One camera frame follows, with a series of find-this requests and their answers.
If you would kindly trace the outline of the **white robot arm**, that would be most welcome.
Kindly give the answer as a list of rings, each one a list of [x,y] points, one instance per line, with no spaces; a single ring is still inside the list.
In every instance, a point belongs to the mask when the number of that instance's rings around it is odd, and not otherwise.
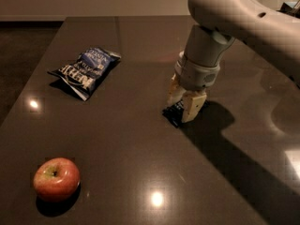
[[[187,0],[196,22],[179,53],[163,114],[175,126],[194,120],[214,84],[220,60],[235,40],[244,42],[292,82],[300,82],[300,20],[258,0]]]

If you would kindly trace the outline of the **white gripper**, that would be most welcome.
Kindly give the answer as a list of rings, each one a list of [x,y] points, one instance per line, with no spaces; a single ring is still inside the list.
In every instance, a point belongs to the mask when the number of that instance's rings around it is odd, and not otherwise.
[[[205,67],[191,62],[183,52],[175,64],[169,86],[167,105],[172,106],[182,99],[182,122],[187,123],[195,119],[206,101],[205,91],[198,91],[214,84],[220,66]]]

